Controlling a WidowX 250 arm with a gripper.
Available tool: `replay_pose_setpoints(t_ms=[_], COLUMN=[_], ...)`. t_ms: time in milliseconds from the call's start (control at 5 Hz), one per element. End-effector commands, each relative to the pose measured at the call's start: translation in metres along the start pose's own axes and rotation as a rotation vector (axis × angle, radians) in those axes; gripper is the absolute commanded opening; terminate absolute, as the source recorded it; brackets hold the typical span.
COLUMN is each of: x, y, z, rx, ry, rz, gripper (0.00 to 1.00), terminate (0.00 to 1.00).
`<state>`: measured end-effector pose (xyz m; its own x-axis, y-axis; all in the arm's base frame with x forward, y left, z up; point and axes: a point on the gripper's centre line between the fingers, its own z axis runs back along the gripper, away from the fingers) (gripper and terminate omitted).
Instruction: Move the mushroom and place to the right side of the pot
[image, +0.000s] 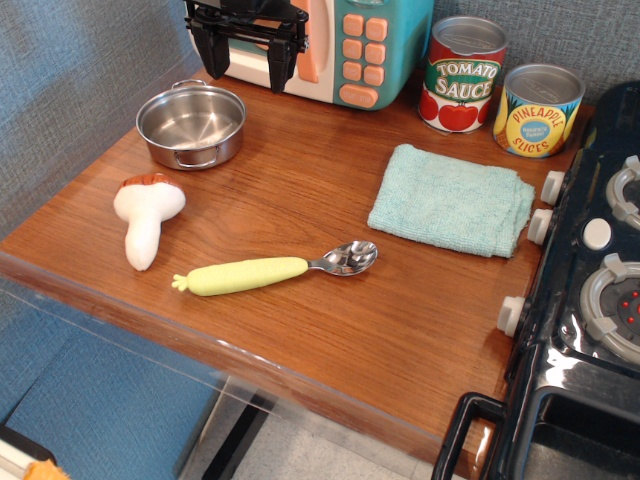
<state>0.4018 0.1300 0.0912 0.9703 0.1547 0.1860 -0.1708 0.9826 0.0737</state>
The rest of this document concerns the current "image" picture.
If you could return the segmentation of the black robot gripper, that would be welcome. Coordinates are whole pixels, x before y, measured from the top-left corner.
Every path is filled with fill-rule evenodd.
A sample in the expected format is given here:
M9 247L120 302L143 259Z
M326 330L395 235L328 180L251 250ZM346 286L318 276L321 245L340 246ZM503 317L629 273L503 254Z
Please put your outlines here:
M270 88L283 93L298 52L309 46L309 15L289 1L186 1L188 28L206 72L222 78L230 65L229 39L268 47Z

